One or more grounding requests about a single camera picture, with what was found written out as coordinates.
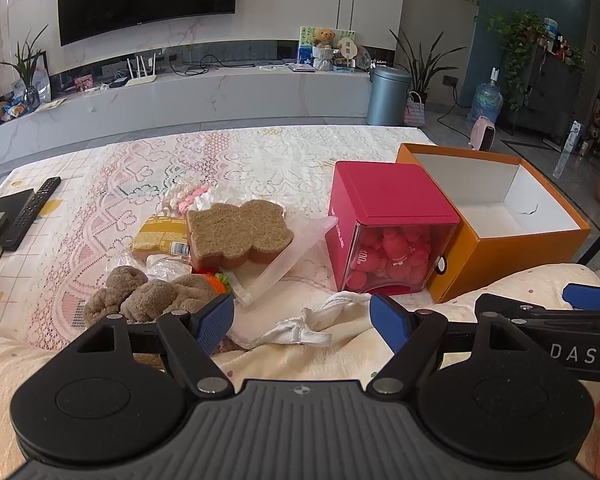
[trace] black notebook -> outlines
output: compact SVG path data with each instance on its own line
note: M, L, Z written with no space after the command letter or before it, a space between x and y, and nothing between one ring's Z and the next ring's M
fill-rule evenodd
M5 213L6 220L0 229L0 257L2 256L2 239L13 224L13 221L18 217L24 206L33 196L33 189L26 189L19 193L0 197L0 213Z

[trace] cream fabric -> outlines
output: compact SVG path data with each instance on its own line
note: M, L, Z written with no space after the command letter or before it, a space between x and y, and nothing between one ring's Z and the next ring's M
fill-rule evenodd
M491 292L547 308L569 308L561 298L567 283L600 286L596 275L583 266L561 264L543 266L519 272L475 292L470 292L447 304L433 308L450 320L474 321L474 302L483 292ZM391 358L392 352L374 329L368 327L368 306L355 303L343 309L334 325L324 332L333 333L332 346L316 348L302 345L266 344L248 352L234 351L215 357L222 370L230 376L236 389L245 378L279 380L344 380L357 379L365 386ZM353 338L340 338L341 333L359 333ZM0 479L23 462L16 446L9 420L9 402L17 387L46 363L55 352L23 345L0 329ZM445 363L462 356L447 358ZM600 384L590 385L595 397L600 396ZM593 439L581 453L583 463L590 466L587 456L595 455Z

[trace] orange box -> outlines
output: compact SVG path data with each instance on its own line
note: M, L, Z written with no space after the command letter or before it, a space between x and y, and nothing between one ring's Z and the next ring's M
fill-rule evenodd
M427 284L444 303L520 270L570 262L589 225L526 160L402 144L396 162L423 167L460 215Z

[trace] trash can lid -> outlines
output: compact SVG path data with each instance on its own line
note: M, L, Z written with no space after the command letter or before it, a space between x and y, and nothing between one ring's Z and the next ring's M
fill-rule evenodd
M384 77L385 79L391 79L393 81L411 82L411 74L409 72L391 66L376 66L374 76Z

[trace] trash can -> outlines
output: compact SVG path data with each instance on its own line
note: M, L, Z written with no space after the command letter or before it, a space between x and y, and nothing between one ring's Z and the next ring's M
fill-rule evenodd
M400 126L411 86L411 74L390 66L376 66L371 77L371 97L366 124Z

